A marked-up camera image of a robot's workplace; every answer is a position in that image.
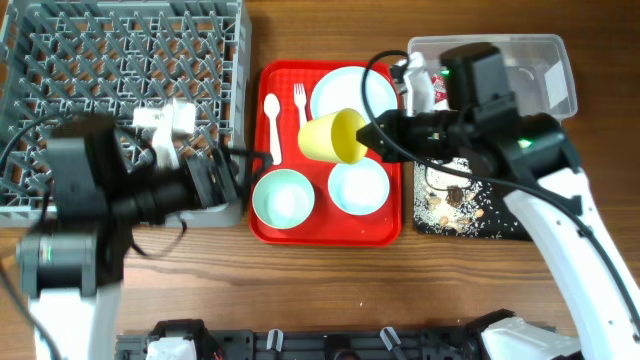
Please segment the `yellow plastic cup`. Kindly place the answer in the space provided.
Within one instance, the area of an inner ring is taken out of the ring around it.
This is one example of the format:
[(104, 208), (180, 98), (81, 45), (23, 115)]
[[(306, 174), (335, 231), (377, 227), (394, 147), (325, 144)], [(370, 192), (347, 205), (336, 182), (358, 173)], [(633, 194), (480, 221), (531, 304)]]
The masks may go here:
[(355, 164), (368, 151), (357, 140), (357, 132), (365, 125), (364, 118), (356, 110), (345, 108), (307, 122), (299, 130), (298, 147), (310, 160)]

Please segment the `cream plastic spoon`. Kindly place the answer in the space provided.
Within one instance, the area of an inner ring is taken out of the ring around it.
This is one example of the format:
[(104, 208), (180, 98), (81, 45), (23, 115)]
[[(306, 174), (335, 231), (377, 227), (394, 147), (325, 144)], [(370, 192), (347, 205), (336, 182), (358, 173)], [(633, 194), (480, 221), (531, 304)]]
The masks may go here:
[(275, 94), (269, 93), (266, 95), (263, 110), (269, 120), (269, 146), (270, 153), (273, 158), (273, 164), (280, 165), (282, 163), (282, 151), (277, 124), (277, 117), (280, 113), (280, 104)]

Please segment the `green saucer plate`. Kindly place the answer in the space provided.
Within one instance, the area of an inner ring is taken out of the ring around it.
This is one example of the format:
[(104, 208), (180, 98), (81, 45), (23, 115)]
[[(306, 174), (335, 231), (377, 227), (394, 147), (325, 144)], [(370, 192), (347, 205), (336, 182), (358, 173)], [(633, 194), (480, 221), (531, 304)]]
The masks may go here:
[(252, 207), (259, 220), (277, 230), (301, 225), (315, 205), (311, 182), (300, 172), (277, 169), (264, 175), (255, 185)]

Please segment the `cream plastic fork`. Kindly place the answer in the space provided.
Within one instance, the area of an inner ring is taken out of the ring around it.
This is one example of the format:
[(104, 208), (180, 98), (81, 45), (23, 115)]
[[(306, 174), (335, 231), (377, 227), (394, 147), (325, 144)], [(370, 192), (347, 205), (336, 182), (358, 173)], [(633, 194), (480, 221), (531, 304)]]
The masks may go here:
[(307, 96), (304, 85), (302, 83), (294, 84), (294, 103), (298, 109), (299, 126), (303, 127), (307, 123)]

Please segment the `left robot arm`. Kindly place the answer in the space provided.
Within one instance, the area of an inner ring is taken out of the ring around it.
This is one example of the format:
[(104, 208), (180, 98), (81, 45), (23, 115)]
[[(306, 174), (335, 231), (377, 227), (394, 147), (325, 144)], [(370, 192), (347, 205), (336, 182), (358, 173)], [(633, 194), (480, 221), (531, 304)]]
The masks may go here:
[(221, 145), (175, 167), (129, 172), (115, 130), (112, 118), (91, 116), (56, 127), (47, 141), (56, 216), (40, 217), (17, 249), (19, 291), (28, 299), (20, 309), (41, 358), (113, 358), (133, 228), (240, 202), (257, 177), (239, 181), (235, 158), (260, 159), (262, 169), (273, 163), (268, 153)]

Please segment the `red plastic serving tray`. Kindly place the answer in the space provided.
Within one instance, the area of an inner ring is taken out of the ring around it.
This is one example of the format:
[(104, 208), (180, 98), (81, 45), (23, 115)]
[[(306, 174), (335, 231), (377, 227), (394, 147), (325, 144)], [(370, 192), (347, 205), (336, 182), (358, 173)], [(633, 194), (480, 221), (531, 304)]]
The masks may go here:
[(370, 215), (349, 215), (330, 199), (328, 179), (334, 165), (306, 158), (298, 147), (299, 119), (294, 105), (294, 85), (304, 85), (308, 95), (317, 83), (333, 70), (355, 66), (363, 62), (278, 60), (267, 65), (259, 82), (258, 114), (255, 121), (254, 149), (267, 152), (270, 145), (270, 124), (263, 105), (267, 94), (274, 94), (280, 104), (278, 134), (283, 152), (283, 169), (303, 174), (313, 185), (315, 204), (310, 216), (299, 226), (287, 230), (271, 228), (263, 223), (254, 210), (249, 211), (249, 228), (256, 238), (269, 244), (383, 247), (391, 244), (402, 228), (402, 166), (383, 166), (390, 179), (390, 195), (381, 209)]

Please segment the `large light blue plate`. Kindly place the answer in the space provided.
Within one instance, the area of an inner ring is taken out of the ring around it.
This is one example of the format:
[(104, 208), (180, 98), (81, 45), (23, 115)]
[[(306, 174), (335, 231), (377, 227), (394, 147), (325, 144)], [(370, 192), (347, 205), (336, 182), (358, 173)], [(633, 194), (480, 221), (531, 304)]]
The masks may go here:
[[(314, 87), (310, 98), (313, 119), (345, 108), (356, 110), (370, 122), (362, 102), (361, 82), (365, 68), (347, 66), (323, 76)], [(379, 116), (387, 110), (397, 110), (398, 100), (391, 83), (376, 71), (370, 70), (366, 82), (366, 95), (372, 113)]]

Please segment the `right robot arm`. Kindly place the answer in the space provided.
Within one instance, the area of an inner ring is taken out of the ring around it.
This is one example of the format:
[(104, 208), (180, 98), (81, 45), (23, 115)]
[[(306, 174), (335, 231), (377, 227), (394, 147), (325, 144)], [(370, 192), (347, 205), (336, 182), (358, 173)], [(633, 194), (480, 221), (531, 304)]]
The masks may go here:
[(444, 52), (444, 111), (373, 116), (358, 141), (386, 162), (447, 172), (461, 157), (465, 177), (503, 194), (543, 256), (572, 316), (567, 338), (496, 311), (470, 323), (468, 359), (635, 359), (639, 288), (609, 235), (576, 148), (551, 115), (519, 113), (503, 56), (488, 42)]

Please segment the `grey plastic dishwasher rack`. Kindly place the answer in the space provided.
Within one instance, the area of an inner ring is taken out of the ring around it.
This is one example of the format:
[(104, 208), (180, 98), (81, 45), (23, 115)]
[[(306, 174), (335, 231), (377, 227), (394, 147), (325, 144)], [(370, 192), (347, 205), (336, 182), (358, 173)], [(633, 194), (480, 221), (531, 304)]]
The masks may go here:
[(125, 166), (151, 162), (133, 125), (138, 107), (196, 106), (182, 157), (245, 144), (252, 25), (241, 1), (6, 1), (1, 6), (1, 140), (18, 139), (1, 170), (1, 223), (27, 227), (52, 176), (46, 141), (61, 114), (106, 113)]

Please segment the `clear plastic waste bin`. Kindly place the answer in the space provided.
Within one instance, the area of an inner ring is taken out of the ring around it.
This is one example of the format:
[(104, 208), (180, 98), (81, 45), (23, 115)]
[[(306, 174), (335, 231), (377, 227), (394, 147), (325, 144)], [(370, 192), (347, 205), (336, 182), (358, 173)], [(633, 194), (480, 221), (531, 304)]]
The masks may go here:
[(414, 37), (410, 54), (423, 55), (432, 77), (441, 70), (440, 54), (458, 46), (489, 42), (503, 55), (510, 87), (521, 115), (547, 113), (558, 121), (578, 110), (575, 82), (563, 40), (554, 34), (476, 34)]

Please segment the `red snack wrapper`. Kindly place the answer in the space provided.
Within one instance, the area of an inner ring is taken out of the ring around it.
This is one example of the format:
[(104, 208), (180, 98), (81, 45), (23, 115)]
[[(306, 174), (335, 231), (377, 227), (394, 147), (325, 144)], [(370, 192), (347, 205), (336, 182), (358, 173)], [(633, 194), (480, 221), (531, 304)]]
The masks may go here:
[(449, 105), (447, 101), (446, 87), (444, 78), (440, 75), (433, 75), (431, 77), (432, 85), (434, 89), (435, 96), (435, 105), (434, 109), (436, 111), (448, 110)]

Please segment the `light blue small bowl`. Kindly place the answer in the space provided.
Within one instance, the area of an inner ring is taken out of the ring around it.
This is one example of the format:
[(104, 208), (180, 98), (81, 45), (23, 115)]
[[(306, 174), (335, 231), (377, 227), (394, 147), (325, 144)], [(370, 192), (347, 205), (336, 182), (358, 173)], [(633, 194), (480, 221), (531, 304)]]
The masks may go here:
[(336, 165), (329, 174), (328, 192), (332, 202), (343, 212), (370, 215), (387, 201), (390, 179), (378, 162), (365, 157), (353, 165)]

